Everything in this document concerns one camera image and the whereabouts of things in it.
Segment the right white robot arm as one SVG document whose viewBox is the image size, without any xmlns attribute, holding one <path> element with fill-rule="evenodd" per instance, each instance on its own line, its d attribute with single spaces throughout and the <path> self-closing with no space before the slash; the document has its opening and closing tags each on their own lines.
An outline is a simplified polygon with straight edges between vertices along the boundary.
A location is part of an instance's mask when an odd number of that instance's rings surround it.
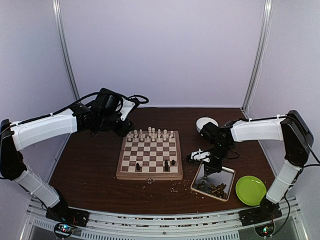
<svg viewBox="0 0 320 240">
<path fill-rule="evenodd" d="M 222 171 L 222 162 L 235 143 L 246 141 L 280 141 L 284 144 L 284 163 L 271 187 L 263 198 L 263 205 L 256 210 L 259 220 L 268 220 L 275 212 L 275 205 L 285 196 L 292 183 L 303 171 L 313 154 L 314 137 L 296 110 L 287 114 L 260 119 L 231 120 L 222 126 L 209 117 L 196 121 L 198 133 L 213 147 L 199 150 L 192 157 L 204 164 L 205 175 Z"/>
</svg>

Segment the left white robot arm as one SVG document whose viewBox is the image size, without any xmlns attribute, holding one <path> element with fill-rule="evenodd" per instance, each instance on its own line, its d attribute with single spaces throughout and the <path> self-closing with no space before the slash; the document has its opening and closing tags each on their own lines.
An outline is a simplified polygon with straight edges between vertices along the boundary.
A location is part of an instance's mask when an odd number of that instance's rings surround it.
<svg viewBox="0 0 320 240">
<path fill-rule="evenodd" d="M 60 135 L 89 131 L 95 136 L 113 131 L 124 137 L 134 128 L 127 117 L 141 103 L 137 96 L 127 97 L 106 88 L 92 95 L 96 98 L 86 104 L 76 100 L 53 113 L 15 122 L 4 119 L 0 124 L 1 178 L 18 183 L 61 222 L 72 218 L 67 201 L 32 172 L 24 163 L 21 150 Z"/>
</svg>

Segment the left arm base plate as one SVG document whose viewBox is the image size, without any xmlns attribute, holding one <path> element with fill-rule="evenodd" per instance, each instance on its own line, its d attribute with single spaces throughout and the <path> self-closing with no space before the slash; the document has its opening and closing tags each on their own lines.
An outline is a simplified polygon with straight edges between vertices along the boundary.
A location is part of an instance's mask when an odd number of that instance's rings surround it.
<svg viewBox="0 0 320 240">
<path fill-rule="evenodd" d="M 54 213 L 52 210 L 47 210 L 45 217 L 47 219 L 54 220 L 56 222 L 65 223 L 70 226 L 86 227 L 89 220 L 90 213 L 85 210 L 70 208 L 68 213 L 64 216 L 60 216 Z"/>
</svg>

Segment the wooden chess board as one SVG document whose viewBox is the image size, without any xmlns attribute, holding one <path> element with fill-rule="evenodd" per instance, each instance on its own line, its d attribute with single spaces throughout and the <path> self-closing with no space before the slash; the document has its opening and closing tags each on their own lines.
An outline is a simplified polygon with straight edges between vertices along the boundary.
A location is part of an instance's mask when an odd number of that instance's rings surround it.
<svg viewBox="0 0 320 240">
<path fill-rule="evenodd" d="M 180 136 L 170 142 L 128 142 L 122 140 L 116 178 L 118 180 L 174 181 L 183 179 L 183 164 Z M 169 171 L 164 171 L 165 160 L 168 160 Z M 136 163 L 141 171 L 136 172 Z"/>
</svg>

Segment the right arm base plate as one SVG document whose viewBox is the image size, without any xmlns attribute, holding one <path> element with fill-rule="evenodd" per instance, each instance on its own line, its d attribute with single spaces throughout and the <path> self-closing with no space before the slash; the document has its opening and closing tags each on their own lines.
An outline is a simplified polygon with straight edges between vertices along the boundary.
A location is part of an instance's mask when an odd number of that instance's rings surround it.
<svg viewBox="0 0 320 240">
<path fill-rule="evenodd" d="M 272 219 L 280 218 L 283 214 L 279 209 L 269 211 L 263 210 L 260 206 L 241 210 L 238 212 L 241 224 L 243 227 L 256 225 L 263 222 L 271 221 Z"/>
</svg>

